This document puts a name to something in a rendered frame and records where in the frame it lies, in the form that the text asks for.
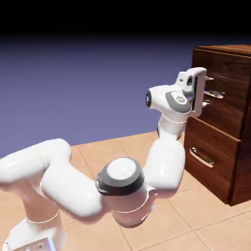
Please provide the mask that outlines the dark wood drawer front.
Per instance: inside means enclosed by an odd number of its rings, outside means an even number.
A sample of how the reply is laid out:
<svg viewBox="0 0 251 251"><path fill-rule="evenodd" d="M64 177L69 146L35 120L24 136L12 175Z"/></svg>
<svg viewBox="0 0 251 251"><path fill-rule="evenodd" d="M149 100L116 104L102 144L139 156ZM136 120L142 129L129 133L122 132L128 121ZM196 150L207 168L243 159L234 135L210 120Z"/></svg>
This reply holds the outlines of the dark wood drawer front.
<svg viewBox="0 0 251 251"><path fill-rule="evenodd" d="M184 148L185 169L222 202L229 204L235 160L241 140L203 122L189 118L186 124ZM215 162L213 168L195 159L189 149L195 147L206 160Z"/></svg>
<svg viewBox="0 0 251 251"><path fill-rule="evenodd" d="M198 47L193 50L193 67L204 67L205 90L225 92L223 99L204 94L211 104L204 107L200 119L227 134L241 139L251 85L251 52L220 51Z"/></svg>

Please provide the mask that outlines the dark wood cabinet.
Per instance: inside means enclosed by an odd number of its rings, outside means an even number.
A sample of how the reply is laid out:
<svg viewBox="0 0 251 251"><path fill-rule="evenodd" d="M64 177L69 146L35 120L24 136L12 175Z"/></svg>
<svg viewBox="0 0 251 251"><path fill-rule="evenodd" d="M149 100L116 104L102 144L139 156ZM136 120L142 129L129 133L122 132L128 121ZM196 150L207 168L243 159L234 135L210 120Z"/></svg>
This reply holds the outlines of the dark wood cabinet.
<svg viewBox="0 0 251 251"><path fill-rule="evenodd" d="M198 46L204 107L186 125L185 169L225 204L251 200L251 44Z"/></svg>

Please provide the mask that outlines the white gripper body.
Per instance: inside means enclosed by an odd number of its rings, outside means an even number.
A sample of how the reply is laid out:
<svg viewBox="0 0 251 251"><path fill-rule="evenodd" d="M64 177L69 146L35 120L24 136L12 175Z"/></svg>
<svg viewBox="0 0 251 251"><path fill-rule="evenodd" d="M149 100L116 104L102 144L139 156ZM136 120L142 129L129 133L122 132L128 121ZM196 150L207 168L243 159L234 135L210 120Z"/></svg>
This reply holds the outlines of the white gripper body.
<svg viewBox="0 0 251 251"><path fill-rule="evenodd" d="M202 113L202 103L204 97L205 82L207 79L207 70L203 67L195 67L193 70L193 88L194 99L192 102L191 117L199 117Z"/></svg>

